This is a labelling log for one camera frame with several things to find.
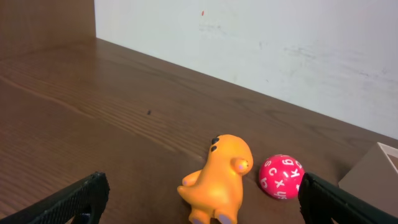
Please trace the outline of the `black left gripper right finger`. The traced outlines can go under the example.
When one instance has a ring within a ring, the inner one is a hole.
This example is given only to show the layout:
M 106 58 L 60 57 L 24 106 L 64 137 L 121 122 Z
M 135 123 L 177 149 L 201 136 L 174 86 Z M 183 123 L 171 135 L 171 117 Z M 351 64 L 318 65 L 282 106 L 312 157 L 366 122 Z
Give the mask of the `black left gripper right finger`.
M 397 224 L 397 218 L 306 172 L 298 191 L 306 224 Z

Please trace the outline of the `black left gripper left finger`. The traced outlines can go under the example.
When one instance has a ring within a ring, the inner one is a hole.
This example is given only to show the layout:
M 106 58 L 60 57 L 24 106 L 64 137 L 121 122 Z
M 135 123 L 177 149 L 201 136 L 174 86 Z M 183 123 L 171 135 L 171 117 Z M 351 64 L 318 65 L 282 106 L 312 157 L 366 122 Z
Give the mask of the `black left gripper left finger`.
M 109 199 L 106 174 L 95 172 L 47 198 L 1 219 L 1 224 L 97 224 Z

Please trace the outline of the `white cardboard box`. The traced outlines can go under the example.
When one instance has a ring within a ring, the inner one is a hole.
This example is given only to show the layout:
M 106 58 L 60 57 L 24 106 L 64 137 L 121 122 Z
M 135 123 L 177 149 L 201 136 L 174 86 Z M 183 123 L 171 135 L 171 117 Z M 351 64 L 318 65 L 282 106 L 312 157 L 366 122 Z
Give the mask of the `white cardboard box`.
M 397 149 L 376 143 L 338 182 L 344 191 L 397 216 Z

